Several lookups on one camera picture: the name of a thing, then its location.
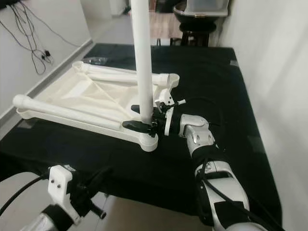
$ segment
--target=white wall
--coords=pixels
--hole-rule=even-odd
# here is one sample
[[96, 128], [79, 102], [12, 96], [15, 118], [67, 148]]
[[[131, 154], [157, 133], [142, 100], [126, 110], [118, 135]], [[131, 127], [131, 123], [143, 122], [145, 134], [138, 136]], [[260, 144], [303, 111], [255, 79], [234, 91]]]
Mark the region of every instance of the white wall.
[[114, 0], [81, 0], [81, 5], [87, 19], [110, 20], [111, 1]]
[[307, 9], [307, 0], [234, 0], [220, 41], [239, 60], [288, 231], [308, 227]]
[[110, 0], [111, 14], [114, 16], [119, 16], [123, 13], [126, 8], [125, 0]]
[[[52, 29], [68, 41], [82, 45], [90, 40], [81, 4], [78, 0], [27, 0], [24, 3]], [[31, 16], [44, 47], [54, 57], [53, 66], [46, 65], [44, 75], [36, 74], [31, 52], [19, 47], [12, 36], [0, 25], [0, 118], [12, 106], [16, 94], [25, 94], [40, 83], [52, 70], [79, 48], [68, 45]], [[17, 30], [10, 8], [0, 11], [0, 20], [23, 44], [24, 36]]]

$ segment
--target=baseboard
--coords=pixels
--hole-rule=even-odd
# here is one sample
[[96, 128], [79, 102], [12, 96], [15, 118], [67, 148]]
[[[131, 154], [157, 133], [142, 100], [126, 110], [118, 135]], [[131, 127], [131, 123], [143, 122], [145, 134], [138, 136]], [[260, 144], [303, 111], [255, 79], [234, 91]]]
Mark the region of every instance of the baseboard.
[[[39, 83], [31, 88], [26, 95], [33, 98], [41, 92], [70, 62], [72, 62], [78, 55], [80, 55], [89, 45], [93, 43], [92, 39], [85, 41], [78, 49], [76, 49], [69, 57], [63, 60], [49, 75], [44, 77]], [[0, 115], [0, 128], [16, 113], [15, 107], [12, 105], [7, 111]]]

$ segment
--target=black cable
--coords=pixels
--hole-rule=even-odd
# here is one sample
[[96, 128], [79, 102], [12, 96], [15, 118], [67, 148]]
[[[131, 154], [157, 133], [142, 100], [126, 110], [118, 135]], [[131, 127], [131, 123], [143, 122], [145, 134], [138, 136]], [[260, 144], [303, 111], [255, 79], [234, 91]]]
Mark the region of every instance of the black cable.
[[[26, 9], [24, 8], [24, 11], [22, 11], [22, 12], [23, 12], [23, 13], [25, 14], [25, 16], [26, 16], [26, 19], [27, 19], [27, 22], [28, 22], [28, 26], [29, 26], [29, 29], [30, 29], [30, 32], [31, 32], [30, 35], [28, 35], [28, 34], [26, 33], [26, 30], [24, 29], [24, 26], [22, 25], [22, 23], [21, 23], [21, 21], [20, 21], [19, 14], [17, 14], [17, 12], [15, 11], [16, 8], [15, 8], [14, 6], [10, 6], [10, 7], [11, 7], [11, 9], [12, 9], [14, 15], [15, 15], [16, 25], [17, 25], [18, 29], [19, 29], [19, 30], [21, 31], [21, 33], [26, 37], [26, 39], [27, 39], [27, 41], [28, 41], [28, 44], [29, 44], [29, 46], [30, 46], [30, 49], [27, 48], [27, 50], [28, 50], [28, 51], [31, 51], [31, 60], [32, 60], [33, 66], [34, 66], [34, 68], [35, 68], [35, 71], [36, 71], [36, 73], [37, 73], [38, 75], [43, 75], [43, 74], [45, 73], [45, 71], [46, 71], [46, 65], [45, 65], [44, 61], [46, 61], [47, 59], [41, 59], [40, 57], [38, 57], [38, 56], [35, 54], [36, 51], [40, 52], [41, 54], [44, 54], [44, 52], [38, 50], [38, 48], [37, 48], [37, 44], [36, 44], [35, 38], [34, 38], [34, 36], [33, 36], [34, 27], [31, 28], [31, 25], [33, 26], [33, 24], [32, 24], [32, 22], [30, 21], [28, 15], [27, 15], [27, 13], [26, 13]], [[33, 42], [34, 42], [34, 47], [32, 47], [30, 38], [32, 38], [32, 40], [33, 40]], [[34, 57], [37, 58], [37, 59], [41, 62], [42, 66], [43, 66], [43, 71], [42, 71], [42, 72], [39, 72], [39, 71], [38, 71], [38, 67], [37, 67], [37, 65], [36, 65], [36, 63], [35, 63]]]
[[7, 32], [9, 32], [11, 34], [11, 36], [14, 38], [14, 40], [18, 43], [19, 46], [21, 46], [22, 48], [26, 49], [27, 51], [32, 51], [29, 48], [25, 47], [23, 44], [21, 44], [18, 39], [15, 37], [15, 35], [3, 24], [3, 22], [0, 20], [0, 24], [4, 27], [4, 29], [6, 29]]
[[272, 214], [270, 214], [270, 212], [264, 207], [264, 205], [261, 204], [260, 201], [258, 201], [256, 198], [254, 198], [252, 195], [250, 195], [249, 193], [247, 193], [247, 196], [249, 198], [249, 200], [252, 200], [253, 202], [255, 202], [255, 204], [257, 204], [261, 210], [268, 216], [268, 218], [275, 223], [276, 226], [280, 227], [280, 224], [276, 221], [276, 219], [272, 216]]
[[22, 4], [25, 8], [27, 8], [27, 10], [34, 16], [36, 17], [36, 19], [38, 19], [39, 21], [41, 21], [52, 33], [56, 34], [58, 37], [60, 37], [64, 42], [70, 44], [71, 46], [74, 46], [74, 47], [81, 47], [81, 46], [78, 46], [70, 41], [67, 41], [65, 38], [63, 38], [60, 34], [58, 34], [57, 32], [55, 32], [53, 29], [51, 29], [51, 27], [45, 23], [42, 19], [40, 19], [39, 17], [37, 17], [23, 2], [19, 2], [20, 4]]
[[18, 190], [0, 209], [0, 216], [3, 214], [3, 212], [7, 209], [7, 207], [27, 188], [29, 188], [34, 183], [38, 182], [39, 180], [45, 179], [46, 174], [35, 178], [34, 180], [30, 181], [28, 184], [26, 184], [24, 187], [22, 187], [20, 190]]
[[[19, 11], [21, 11], [22, 13], [24, 13], [24, 15], [26, 16], [26, 19], [27, 19], [27, 21], [28, 21], [31, 34], [28, 35], [28, 34], [24, 34], [24, 33], [23, 33], [23, 31], [22, 31], [22, 30], [20, 29], [20, 27], [19, 27], [19, 24], [18, 24], [18, 22], [17, 22], [17, 17], [16, 17], [16, 15], [15, 15], [16, 25], [17, 25], [19, 31], [20, 31], [23, 35], [25, 35], [25, 36], [31, 36], [31, 37], [32, 37], [32, 39], [33, 39], [33, 41], [34, 41], [34, 44], [35, 44], [35, 51], [39, 51], [39, 52], [41, 53], [42, 59], [43, 59], [45, 62], [47, 62], [47, 63], [49, 63], [49, 64], [52, 65], [53, 61], [51, 61], [50, 58], [52, 58], [52, 60], [53, 60], [53, 57], [52, 57], [52, 55], [50, 54], [50, 52], [49, 52], [48, 50], [45, 49], [43, 43], [42, 43], [41, 40], [39, 39], [39, 36], [37, 35], [37, 33], [36, 33], [36, 31], [35, 31], [33, 22], [32, 22], [31, 19], [29, 18], [28, 14], [27, 14], [27, 12], [26, 12], [26, 8], [24, 7], [24, 5], [22, 5], [23, 9], [21, 9], [19, 6], [16, 6], [16, 5], [13, 5], [13, 7], [14, 7], [14, 9], [16, 10], [16, 12], [17, 12], [19, 18], [23, 21], [23, 23], [26, 23], [25, 20], [24, 20], [24, 19], [22, 18], [22, 16], [20, 15]], [[35, 36], [37, 37], [37, 39], [38, 39], [38, 41], [40, 42], [40, 45], [41, 45], [41, 47], [43, 48], [44, 51], [37, 49], [37, 43], [36, 43], [36, 41], [35, 41]]]
[[224, 120], [222, 109], [218, 106], [218, 104], [214, 100], [212, 100], [212, 99], [210, 99], [208, 97], [203, 97], [203, 96], [190, 97], [190, 98], [185, 99], [186, 102], [193, 101], [193, 100], [202, 100], [202, 101], [205, 101], [207, 103], [211, 103], [212, 105], [214, 105], [216, 107], [216, 109], [217, 109], [217, 111], [219, 113], [220, 128], [223, 129], [223, 130], [220, 131], [221, 132], [221, 136], [224, 136], [224, 133], [225, 133], [225, 130], [224, 130], [225, 129], [225, 125], [224, 125], [224, 123], [225, 123], [225, 120]]

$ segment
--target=electrical wire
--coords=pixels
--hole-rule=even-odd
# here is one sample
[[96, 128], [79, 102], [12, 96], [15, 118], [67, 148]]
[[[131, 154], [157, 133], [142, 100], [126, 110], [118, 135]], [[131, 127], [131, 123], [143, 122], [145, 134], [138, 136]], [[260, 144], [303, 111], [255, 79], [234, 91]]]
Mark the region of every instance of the electrical wire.
[[[34, 65], [35, 71], [36, 71], [36, 73], [37, 73], [38, 75], [43, 75], [43, 74], [45, 73], [45, 71], [46, 71], [46, 65], [44, 64], [44, 61], [41, 60], [41, 59], [35, 54], [35, 51], [37, 51], [37, 44], [36, 44], [36, 42], [35, 42], [35, 39], [32, 38], [32, 39], [33, 39], [33, 42], [34, 42], [34, 48], [33, 48], [33, 47], [32, 47], [32, 44], [31, 44], [31, 41], [30, 41], [30, 38], [29, 38], [30, 36], [27, 35], [27, 33], [26, 33], [26, 31], [25, 31], [23, 25], [22, 25], [21, 22], [20, 22], [20, 19], [19, 19], [19, 17], [18, 17], [18, 14], [15, 12], [13, 6], [10, 6], [10, 7], [11, 7], [11, 9], [13, 10], [13, 13], [14, 13], [14, 15], [15, 15], [15, 19], [16, 19], [17, 22], [19, 23], [19, 26], [21, 27], [22, 32], [23, 32], [23, 34], [25, 35], [25, 37], [26, 37], [26, 39], [27, 39], [27, 41], [28, 41], [28, 44], [29, 44], [29, 46], [30, 46], [30, 50], [31, 50], [31, 60], [32, 60], [32, 63], [33, 63], [33, 65]], [[28, 21], [28, 25], [29, 25], [30, 32], [31, 32], [31, 34], [33, 34], [33, 31], [32, 31], [32, 28], [31, 28], [31, 25], [30, 25], [30, 22], [29, 22], [29, 18], [28, 18], [28, 16], [27, 16], [26, 12], [25, 12], [25, 15], [26, 15], [26, 18], [27, 18], [27, 21]], [[42, 72], [39, 72], [38, 67], [37, 67], [37, 65], [36, 65], [36, 63], [35, 63], [35, 61], [34, 61], [34, 57], [36, 57], [36, 58], [42, 63], [42, 65], [43, 65], [43, 71], [42, 71]]]
[[25, 6], [22, 5], [23, 9], [21, 9], [19, 6], [16, 6], [16, 5], [13, 5], [13, 7], [15, 8], [16, 12], [18, 13], [20, 19], [23, 20], [23, 18], [22, 18], [22, 16], [20, 15], [20, 13], [19, 13], [18, 10], [20, 10], [22, 13], [25, 14], [26, 19], [27, 19], [27, 21], [28, 21], [28, 23], [29, 23], [29, 27], [30, 27], [31, 34], [30, 34], [30, 35], [26, 35], [26, 34], [23, 33], [23, 31], [20, 30], [20, 28], [18, 28], [18, 29], [20, 30], [20, 32], [21, 32], [23, 35], [25, 35], [25, 36], [32, 36], [32, 39], [33, 39], [33, 41], [34, 41], [34, 43], [35, 43], [35, 50], [39, 51], [39, 52], [41, 53], [41, 56], [42, 56], [42, 57], [44, 56], [44, 59], [43, 59], [44, 61], [46, 61], [46, 62], [49, 63], [49, 64], [53, 64], [54, 58], [51, 56], [51, 54], [49, 54], [49, 57], [48, 57], [48, 56], [46, 55], [46, 53], [44, 53], [43, 51], [37, 49], [37, 44], [36, 44], [36, 41], [35, 41], [34, 36], [37, 37], [37, 39], [38, 39], [38, 41], [39, 41], [41, 47], [43, 48], [43, 50], [45, 50], [45, 51], [47, 50], [47, 49], [44, 47], [42, 41], [39, 39], [39, 36], [38, 36], [38, 34], [36, 33], [36, 31], [35, 31], [33, 22], [32, 22], [32, 21], [30, 20], [30, 18], [28, 17], [28, 14], [27, 14], [27, 12], [26, 12]]
[[26, 49], [27, 51], [31, 51], [29, 48], [25, 47], [23, 44], [21, 44], [18, 39], [15, 37], [15, 35], [6, 27], [6, 25], [3, 24], [3, 22], [0, 20], [0, 24], [4, 27], [4, 29], [11, 34], [11, 36], [14, 38], [14, 40], [18, 43], [19, 46]]
[[65, 38], [63, 38], [59, 33], [55, 32], [47, 23], [45, 23], [42, 19], [40, 19], [39, 17], [37, 17], [28, 7], [27, 5], [25, 5], [22, 1], [19, 2], [20, 4], [22, 4], [36, 19], [38, 19], [40, 22], [42, 22], [52, 33], [54, 33], [55, 35], [57, 35], [58, 37], [60, 37], [64, 42], [70, 44], [71, 46], [74, 47], [81, 47], [79, 45], [76, 45], [68, 40], [66, 40]]
[[27, 188], [29, 188], [31, 185], [35, 184], [36, 182], [45, 179], [46, 174], [43, 174], [40, 177], [35, 178], [34, 180], [30, 181], [28, 184], [26, 184], [24, 187], [22, 187], [20, 190], [18, 190], [0, 209], [0, 216], [3, 214], [3, 212], [7, 209], [7, 207]]
[[[26, 37], [27, 41], [28, 41], [28, 44], [29, 44], [29, 47], [26, 47], [24, 45], [22, 45], [18, 39], [15, 37], [15, 35], [1, 22], [2, 26], [13, 36], [13, 38], [15, 39], [15, 41], [24, 49], [26, 49], [27, 51], [30, 51], [31, 52], [31, 60], [32, 60], [32, 63], [33, 63], [33, 66], [35, 68], [35, 71], [38, 75], [42, 75], [45, 73], [46, 71], [46, 65], [44, 62], [46, 63], [49, 63], [49, 64], [52, 64], [52, 61], [50, 60], [49, 57], [47, 57], [47, 55], [45, 54], [45, 52], [41, 51], [38, 49], [38, 46], [37, 46], [37, 43], [36, 43], [36, 40], [35, 40], [35, 37], [34, 37], [34, 32], [35, 32], [35, 28], [34, 28], [34, 25], [32, 23], [32, 21], [30, 20], [30, 18], [28, 17], [27, 15], [27, 12], [26, 12], [26, 8], [22, 5], [23, 9], [22, 10], [21, 8], [19, 8], [18, 6], [15, 6], [15, 5], [10, 5], [10, 8], [12, 9], [13, 11], [13, 14], [15, 16], [15, 22], [16, 22], [16, 26], [18, 28], [18, 30]], [[25, 19], [21, 16], [21, 12], [25, 15], [26, 17], [26, 21]], [[30, 31], [30, 34], [26, 33], [26, 29], [24, 28], [23, 24], [28, 24], [28, 27], [29, 27], [29, 31]], [[41, 72], [39, 72], [38, 70], [38, 67], [37, 67], [37, 64], [36, 64], [36, 61], [35, 61], [35, 58], [37, 60], [40, 61], [41, 65], [43, 66], [43, 70]]]
[[280, 224], [276, 221], [276, 219], [270, 214], [270, 212], [264, 207], [264, 205], [261, 204], [260, 201], [258, 201], [256, 198], [254, 198], [252, 195], [250, 195], [249, 193], [246, 193], [249, 200], [252, 200], [253, 202], [255, 202], [260, 208], [261, 210], [268, 216], [268, 218], [275, 223], [276, 226], [280, 227]]

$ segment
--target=black strap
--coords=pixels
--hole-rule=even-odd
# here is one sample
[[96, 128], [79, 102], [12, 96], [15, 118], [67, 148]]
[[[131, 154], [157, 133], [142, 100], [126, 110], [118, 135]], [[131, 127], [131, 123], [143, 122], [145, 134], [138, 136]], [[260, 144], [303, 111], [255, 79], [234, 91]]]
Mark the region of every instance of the black strap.
[[49, 205], [42, 213], [50, 217], [58, 231], [67, 231], [74, 223], [71, 217], [58, 205]]
[[208, 161], [226, 161], [224, 153], [215, 145], [202, 146], [192, 153], [194, 169], [203, 164], [206, 159]]
[[[234, 201], [238, 206], [244, 208], [241, 201]], [[215, 211], [221, 225], [226, 229], [236, 223], [250, 222], [248, 216], [226, 201], [214, 203]]]

